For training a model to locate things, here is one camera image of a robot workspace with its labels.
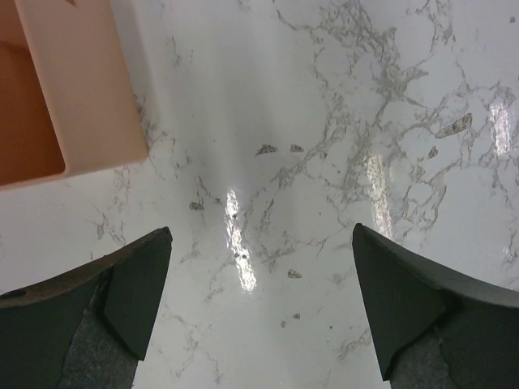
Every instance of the orange box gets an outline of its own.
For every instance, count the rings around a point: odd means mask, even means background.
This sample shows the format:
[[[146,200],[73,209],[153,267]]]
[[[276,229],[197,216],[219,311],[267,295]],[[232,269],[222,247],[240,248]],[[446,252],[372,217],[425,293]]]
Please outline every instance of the orange box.
[[[0,190],[144,160],[109,0],[0,4]]]

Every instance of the gray spot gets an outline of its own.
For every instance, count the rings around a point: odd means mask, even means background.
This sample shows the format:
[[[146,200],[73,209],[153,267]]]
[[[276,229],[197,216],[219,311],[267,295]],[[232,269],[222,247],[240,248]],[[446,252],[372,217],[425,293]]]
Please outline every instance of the gray spot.
[[[189,209],[192,211],[203,211],[204,205],[200,203],[195,203],[194,201],[191,201],[191,204],[189,204]]]
[[[429,154],[427,155],[427,158],[431,159],[431,158],[434,158],[437,155],[438,155],[438,149],[436,148],[436,146],[433,146],[432,149],[429,151]]]
[[[302,278],[302,275],[300,272],[295,271],[294,269],[289,269],[288,277],[289,278]]]
[[[264,144],[258,150],[256,155],[260,156],[261,154],[269,154],[270,152],[276,152],[276,151],[277,151],[277,147],[271,146],[270,144]]]
[[[302,148],[301,146],[298,146],[297,144],[291,144],[290,145],[290,151],[291,152],[304,152],[305,149]]]
[[[438,131],[435,135],[435,138],[442,139],[450,135],[457,134],[458,132],[462,132],[467,128],[472,126],[472,113],[466,114],[463,118],[457,119],[450,126],[446,126]]]

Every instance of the white marble countertop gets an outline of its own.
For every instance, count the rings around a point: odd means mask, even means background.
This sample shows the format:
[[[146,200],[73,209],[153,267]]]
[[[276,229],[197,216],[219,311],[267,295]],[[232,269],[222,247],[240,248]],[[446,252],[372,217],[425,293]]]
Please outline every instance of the white marble countertop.
[[[0,292],[168,225],[135,387],[371,389],[355,223],[519,288],[519,3],[342,1],[111,0],[151,157],[0,193]]]

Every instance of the orange container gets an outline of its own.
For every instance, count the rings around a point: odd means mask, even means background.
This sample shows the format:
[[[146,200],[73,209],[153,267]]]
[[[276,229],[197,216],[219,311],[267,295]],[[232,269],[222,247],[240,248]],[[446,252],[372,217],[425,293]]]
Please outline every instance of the orange container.
[[[109,0],[0,4],[0,190],[145,159]]]

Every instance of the marble surface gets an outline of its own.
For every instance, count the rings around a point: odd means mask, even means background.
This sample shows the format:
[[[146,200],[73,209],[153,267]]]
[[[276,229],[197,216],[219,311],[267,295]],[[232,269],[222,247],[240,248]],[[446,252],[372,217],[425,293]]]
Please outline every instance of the marble surface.
[[[151,156],[0,193],[0,289],[168,225],[135,387],[389,387],[357,222],[519,289],[519,3],[111,3]]]

